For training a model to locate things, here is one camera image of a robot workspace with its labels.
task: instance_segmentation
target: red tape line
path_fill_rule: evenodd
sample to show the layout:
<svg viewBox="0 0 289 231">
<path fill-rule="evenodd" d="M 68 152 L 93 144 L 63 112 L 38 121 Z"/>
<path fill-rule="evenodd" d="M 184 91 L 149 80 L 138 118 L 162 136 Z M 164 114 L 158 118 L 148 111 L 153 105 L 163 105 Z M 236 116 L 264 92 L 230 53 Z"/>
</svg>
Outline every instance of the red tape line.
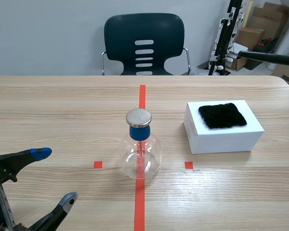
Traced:
<svg viewBox="0 0 289 231">
<path fill-rule="evenodd" d="M 145 85 L 140 85 L 139 108 L 145 109 Z M 140 155 L 140 143 L 137 145 L 137 169 L 135 187 L 135 213 L 134 231 L 145 231 L 145 142 L 142 143 L 142 155 Z"/>
</svg>

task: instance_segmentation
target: silver cap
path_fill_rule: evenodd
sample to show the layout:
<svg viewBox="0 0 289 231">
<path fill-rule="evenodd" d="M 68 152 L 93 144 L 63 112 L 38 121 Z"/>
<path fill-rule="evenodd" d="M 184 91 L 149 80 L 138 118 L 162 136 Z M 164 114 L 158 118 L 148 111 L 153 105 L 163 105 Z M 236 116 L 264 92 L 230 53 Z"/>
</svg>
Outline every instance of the silver cap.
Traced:
<svg viewBox="0 0 289 231">
<path fill-rule="evenodd" d="M 144 128 L 151 123 L 151 120 L 151 113 L 142 108 L 135 108 L 126 114 L 126 122 L 133 128 Z"/>
</svg>

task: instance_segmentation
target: glass flask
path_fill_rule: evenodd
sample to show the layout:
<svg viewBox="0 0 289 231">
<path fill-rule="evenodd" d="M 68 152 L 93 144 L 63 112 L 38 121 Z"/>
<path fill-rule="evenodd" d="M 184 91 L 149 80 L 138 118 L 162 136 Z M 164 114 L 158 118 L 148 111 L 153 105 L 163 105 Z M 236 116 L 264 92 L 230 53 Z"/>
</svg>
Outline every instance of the glass flask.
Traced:
<svg viewBox="0 0 289 231">
<path fill-rule="evenodd" d="M 126 115 L 130 132 L 121 141 L 119 155 L 123 171 L 132 178 L 152 178 L 160 166 L 161 148 L 158 138 L 151 133 L 151 120 L 151 113 L 142 108 Z"/>
</svg>

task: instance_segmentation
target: chair backrest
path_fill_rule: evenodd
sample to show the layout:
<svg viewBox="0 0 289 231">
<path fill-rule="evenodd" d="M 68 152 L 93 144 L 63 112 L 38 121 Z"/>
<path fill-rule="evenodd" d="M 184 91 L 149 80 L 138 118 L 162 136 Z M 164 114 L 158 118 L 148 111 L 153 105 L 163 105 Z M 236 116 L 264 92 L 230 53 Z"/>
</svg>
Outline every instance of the chair backrest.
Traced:
<svg viewBox="0 0 289 231">
<path fill-rule="evenodd" d="M 164 63 L 182 54 L 184 24 L 171 13 L 117 15 L 107 20 L 104 38 L 107 57 L 124 65 L 122 75 L 169 75 Z"/>
</svg>

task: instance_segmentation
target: black fabric pad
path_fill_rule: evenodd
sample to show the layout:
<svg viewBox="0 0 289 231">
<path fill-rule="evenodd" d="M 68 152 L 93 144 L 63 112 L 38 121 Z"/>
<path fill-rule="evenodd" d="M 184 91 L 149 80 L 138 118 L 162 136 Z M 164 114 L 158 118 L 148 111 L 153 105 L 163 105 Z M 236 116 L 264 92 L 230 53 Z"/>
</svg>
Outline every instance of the black fabric pad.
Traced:
<svg viewBox="0 0 289 231">
<path fill-rule="evenodd" d="M 210 129 L 247 125 L 245 118 L 233 103 L 202 106 L 199 113 Z"/>
</svg>

